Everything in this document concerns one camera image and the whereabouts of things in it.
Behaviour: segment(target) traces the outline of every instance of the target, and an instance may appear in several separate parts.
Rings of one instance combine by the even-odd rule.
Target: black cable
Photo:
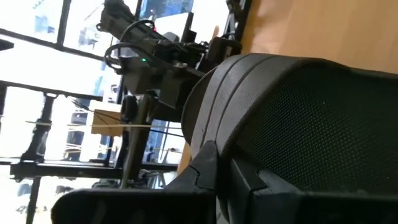
[[[104,56],[104,60],[105,60],[105,64],[107,66],[109,66],[110,68],[114,69],[117,73],[120,73],[121,69],[120,68],[116,68],[113,66],[112,62],[110,61],[111,59],[111,53],[114,50],[119,50],[122,47],[128,47],[132,50],[134,50],[135,52],[137,52],[137,50],[139,52],[144,53],[146,56],[142,57],[142,58],[149,58],[152,62],[155,62],[158,66],[159,65],[163,65],[163,67],[168,68],[173,70],[174,66],[164,62],[163,60],[160,60],[158,58],[156,58],[155,56],[153,56],[152,54],[147,53],[147,51],[145,49],[143,49],[141,46],[137,45],[137,44],[133,44],[133,43],[125,43],[125,42],[121,42],[118,44],[114,44],[112,46],[110,46],[108,49],[106,49],[105,51],[105,56]]]
[[[132,24],[130,24],[124,31],[123,31],[123,33],[122,33],[122,35],[120,36],[120,42],[124,42],[125,41],[125,38],[126,38],[126,36],[127,36],[127,33],[128,32],[130,32],[133,28],[135,28],[136,26],[138,26],[138,25],[141,25],[141,24],[150,24],[150,25],[152,25],[152,27],[148,27],[148,28],[150,28],[150,31],[155,31],[155,22],[154,21],[152,21],[152,20],[148,20],[148,19],[143,19],[143,20],[140,20],[140,21],[136,21],[136,22],[133,22]],[[143,38],[145,38],[147,35],[149,34],[149,32],[147,32],[146,34],[144,34],[144,36],[141,38],[141,40],[143,39]]]

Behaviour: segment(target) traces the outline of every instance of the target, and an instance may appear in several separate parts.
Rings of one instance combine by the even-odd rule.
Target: glass window pane
[[[112,85],[118,87],[120,76],[110,69],[105,69],[102,62],[66,54],[22,40],[5,36],[0,36],[0,38],[15,43],[14,49],[0,52],[0,60],[7,65],[0,68],[2,80],[88,95],[106,94],[108,95],[107,100],[109,98],[114,100],[114,96],[106,92],[108,89],[110,91]],[[28,58],[24,61],[24,66],[20,66],[21,55]],[[42,93],[21,88],[8,89],[0,132],[0,145],[5,147],[0,150],[0,157],[19,157],[28,148],[34,125],[27,124],[24,121],[35,121],[39,118],[42,107]],[[78,116],[78,119],[76,119],[83,124],[90,124],[90,121],[86,118],[93,116],[91,113],[77,108],[71,99],[59,96],[53,106],[52,118],[53,123],[57,125],[54,125],[49,133],[46,158],[63,159],[67,147],[72,147],[72,145],[67,145],[67,143],[72,143],[68,142],[68,136],[81,131],[70,131],[66,127],[66,124],[72,123],[73,115]],[[91,135],[90,127],[82,129],[82,131],[87,132],[86,136]],[[70,139],[77,140],[78,137],[78,134],[76,134]],[[95,144],[98,146],[97,151],[102,150],[104,146],[101,146],[101,136],[98,137]],[[91,149],[96,147],[95,144],[91,145]]]
[[[0,27],[56,42],[62,3],[62,0],[0,1]]]
[[[51,224],[51,208],[58,198],[71,190],[90,189],[97,181],[99,180],[89,178],[43,177],[40,183],[37,210],[33,223]]]
[[[0,52],[2,64],[7,65],[0,68],[2,80],[101,96],[104,80],[120,78],[98,60],[4,35],[0,35],[0,38],[15,43],[13,49]]]
[[[191,30],[197,33],[195,42],[209,42],[214,35],[223,35],[229,14],[224,0],[195,0],[192,12]]]
[[[181,124],[170,122],[167,128],[167,133],[182,136]],[[160,148],[158,162],[178,164],[181,160],[185,139],[183,137],[170,134],[165,134],[163,136],[163,144]]]
[[[0,222],[23,224],[26,223],[26,208],[32,180],[17,183],[9,178],[9,173],[9,166],[0,166]]]
[[[96,29],[96,25],[101,20],[103,3],[104,0],[72,0],[65,35],[65,46],[95,55],[104,55],[105,50],[111,45],[112,35]],[[137,1],[128,0],[125,3],[134,13]]]
[[[143,0],[140,19],[152,19],[192,12],[193,0]]]

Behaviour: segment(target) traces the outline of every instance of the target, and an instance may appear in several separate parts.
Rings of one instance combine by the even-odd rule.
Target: wooden surface
[[[191,148],[188,143],[185,143],[184,150],[182,151],[181,161],[178,164],[177,174],[180,175],[182,171],[189,165],[192,159]]]
[[[321,57],[398,73],[396,12],[396,0],[253,0],[244,53]]]
[[[117,125],[120,124],[121,105],[93,101],[90,109],[94,111],[92,125]],[[92,134],[103,134],[107,136],[121,136],[122,127],[97,128],[91,127]]]

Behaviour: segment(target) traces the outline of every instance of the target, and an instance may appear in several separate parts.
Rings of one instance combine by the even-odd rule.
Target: wooden desk
[[[244,52],[398,73],[397,11],[394,0],[253,0]]]

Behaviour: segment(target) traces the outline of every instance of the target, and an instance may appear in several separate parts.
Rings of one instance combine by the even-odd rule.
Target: window
[[[62,0],[12,0],[0,2],[0,27],[56,42]]]
[[[138,0],[124,2],[133,13],[136,11]],[[181,18],[178,14],[195,11],[197,2],[199,1],[143,0],[139,15],[141,19],[154,20],[161,34],[174,32],[180,35],[185,23],[177,22],[176,18]],[[120,76],[107,68],[101,57],[117,40],[110,34],[96,30],[103,10],[103,0],[72,0],[68,15],[62,15],[63,5],[63,0],[0,2],[0,38],[15,43],[13,49],[0,52],[0,61],[7,65],[0,68],[0,78],[10,82],[103,96],[104,102],[115,103]],[[61,18],[67,18],[67,21],[61,21]],[[195,22],[206,25],[193,28],[194,31],[201,33],[209,30],[208,23],[203,22],[202,17],[194,19]],[[197,41],[208,40],[207,37],[208,35],[205,39],[197,38]],[[73,100],[85,106],[95,104],[84,99]],[[0,157],[18,158],[26,151],[35,126],[24,121],[35,121],[40,116],[43,102],[42,93],[20,88],[8,89],[4,117],[1,120]],[[90,128],[65,126],[70,123],[90,123],[93,116],[92,112],[76,106],[70,98],[59,96],[55,100],[52,113],[52,121],[57,125],[52,126],[49,132],[45,159],[89,161],[103,156],[108,149],[108,136],[91,134]],[[143,161],[178,164],[185,144],[181,130],[175,129],[180,128],[180,124],[154,121],[154,125],[164,128],[156,128],[156,131],[150,133]],[[114,138],[114,149],[120,144],[121,138]],[[13,223],[25,223],[30,193],[35,193],[32,192],[32,179],[16,183],[8,175],[9,167],[0,166],[3,189],[0,191],[0,211],[4,214],[0,222],[12,220]],[[161,180],[151,180],[151,186],[162,187],[174,177],[175,172],[164,174]],[[49,224],[50,209],[59,196],[71,189],[90,188],[97,181],[98,179],[43,177],[34,223]]]

